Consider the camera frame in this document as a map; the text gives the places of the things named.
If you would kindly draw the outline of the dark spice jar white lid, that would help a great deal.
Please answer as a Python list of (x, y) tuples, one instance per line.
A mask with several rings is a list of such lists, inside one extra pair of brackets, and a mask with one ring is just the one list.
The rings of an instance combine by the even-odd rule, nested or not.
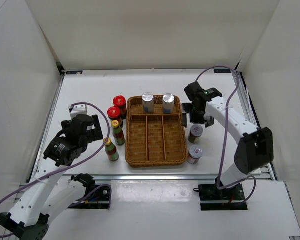
[(195, 144), (204, 132), (203, 127), (200, 124), (194, 124), (190, 128), (188, 140), (190, 143)]

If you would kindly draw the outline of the silver cap white shaker front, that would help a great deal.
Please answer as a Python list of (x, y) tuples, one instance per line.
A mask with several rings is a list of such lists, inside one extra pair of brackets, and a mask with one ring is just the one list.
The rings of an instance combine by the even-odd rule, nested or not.
[(147, 114), (153, 114), (154, 108), (154, 95), (151, 92), (144, 92), (141, 96), (143, 110)]

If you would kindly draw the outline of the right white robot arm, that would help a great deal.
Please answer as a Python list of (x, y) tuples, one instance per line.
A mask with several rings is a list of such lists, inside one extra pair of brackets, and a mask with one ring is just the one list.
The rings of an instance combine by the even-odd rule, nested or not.
[(219, 168), (214, 193), (220, 200), (228, 199), (233, 187), (250, 177), (255, 170), (274, 160), (273, 133), (268, 127), (260, 128), (229, 106), (229, 99), (216, 89), (203, 89), (195, 81), (185, 89), (190, 103), (184, 103), (184, 113), (193, 124), (211, 125), (210, 118), (218, 121), (225, 130), (223, 142), (228, 135), (237, 143), (234, 163), (226, 170)]

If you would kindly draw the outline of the silver cap white shaker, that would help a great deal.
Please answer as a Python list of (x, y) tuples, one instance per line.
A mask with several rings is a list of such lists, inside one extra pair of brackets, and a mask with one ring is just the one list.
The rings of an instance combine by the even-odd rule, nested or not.
[(172, 93), (166, 93), (162, 97), (162, 110), (165, 114), (171, 114), (175, 106), (175, 96)]
[(143, 110), (147, 114), (153, 114), (154, 108), (154, 95), (151, 92), (144, 92), (141, 96)]

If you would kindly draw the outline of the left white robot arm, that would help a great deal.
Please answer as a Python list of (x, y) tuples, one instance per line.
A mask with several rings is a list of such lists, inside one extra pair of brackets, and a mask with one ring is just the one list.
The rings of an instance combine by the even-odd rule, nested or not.
[(103, 139), (99, 118), (78, 114), (61, 122), (57, 133), (43, 154), (33, 181), (21, 188), (24, 192), (8, 211), (0, 213), (0, 225), (20, 240), (41, 240), (53, 220), (68, 207), (95, 194), (95, 180), (89, 174), (72, 176), (70, 183), (51, 196), (60, 178), (84, 153), (88, 145)]

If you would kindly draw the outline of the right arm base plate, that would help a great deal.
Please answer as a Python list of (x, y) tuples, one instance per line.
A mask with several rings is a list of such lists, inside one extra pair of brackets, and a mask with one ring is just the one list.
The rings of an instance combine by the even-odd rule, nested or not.
[(201, 211), (247, 211), (243, 186), (219, 190), (215, 184), (200, 184), (193, 191), (199, 194)]

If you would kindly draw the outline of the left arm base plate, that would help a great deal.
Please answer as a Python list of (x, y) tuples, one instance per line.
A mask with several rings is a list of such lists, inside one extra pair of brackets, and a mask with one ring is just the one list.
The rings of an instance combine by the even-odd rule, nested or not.
[(82, 201), (71, 204), (69, 209), (109, 210), (111, 208), (112, 187), (109, 184), (89, 186)]

